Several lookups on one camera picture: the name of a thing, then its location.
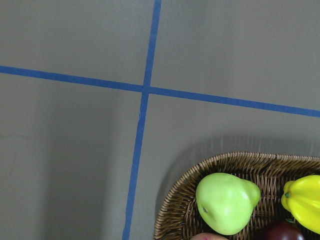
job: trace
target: wicker basket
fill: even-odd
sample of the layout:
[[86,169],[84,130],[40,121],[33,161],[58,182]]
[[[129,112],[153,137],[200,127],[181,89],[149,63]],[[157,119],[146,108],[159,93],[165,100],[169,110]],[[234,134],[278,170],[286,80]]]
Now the wicker basket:
[[[247,179],[256,183],[264,194],[246,227],[235,235],[225,236],[230,240],[251,240],[253,234],[268,223],[292,217],[281,205],[284,184],[307,175],[320,175],[320,157],[229,152],[198,163],[166,195],[154,225],[155,240],[189,240],[202,232],[213,233],[200,217],[195,198],[198,183],[211,173]],[[299,227],[306,239],[320,240],[319,234]]]

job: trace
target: dark red fruit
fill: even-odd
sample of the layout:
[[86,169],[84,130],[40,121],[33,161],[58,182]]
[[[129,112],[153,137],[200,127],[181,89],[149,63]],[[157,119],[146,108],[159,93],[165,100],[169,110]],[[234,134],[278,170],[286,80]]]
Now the dark red fruit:
[[259,231],[254,240],[305,240],[300,229],[290,219],[275,221]]

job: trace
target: green fruit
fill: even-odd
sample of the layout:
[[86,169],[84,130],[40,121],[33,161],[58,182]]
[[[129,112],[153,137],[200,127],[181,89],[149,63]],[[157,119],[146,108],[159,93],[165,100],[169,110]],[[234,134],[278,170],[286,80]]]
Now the green fruit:
[[195,197],[203,220],[217,233],[233,235],[248,224],[261,193],[253,182],[219,172],[200,181]]

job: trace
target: gray surface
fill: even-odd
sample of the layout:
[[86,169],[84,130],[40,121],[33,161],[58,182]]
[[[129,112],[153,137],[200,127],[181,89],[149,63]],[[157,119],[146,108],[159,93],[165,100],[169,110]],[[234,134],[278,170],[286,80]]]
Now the gray surface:
[[320,1],[162,2],[152,85],[317,109]]
[[[142,84],[153,1],[0,2],[0,65]],[[319,1],[162,2],[151,85],[319,109]],[[0,239],[121,239],[141,93],[0,74]],[[218,153],[320,156],[317,117],[150,95],[131,240]]]
[[0,239],[119,239],[141,94],[0,81]]
[[0,65],[142,84],[151,0],[2,0]]

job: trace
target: yellow bell pepper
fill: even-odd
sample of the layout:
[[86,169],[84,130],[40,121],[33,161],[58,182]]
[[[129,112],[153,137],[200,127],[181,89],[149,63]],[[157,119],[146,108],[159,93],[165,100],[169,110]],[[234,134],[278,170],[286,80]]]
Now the yellow bell pepper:
[[288,181],[281,203],[302,226],[320,234],[320,175]]

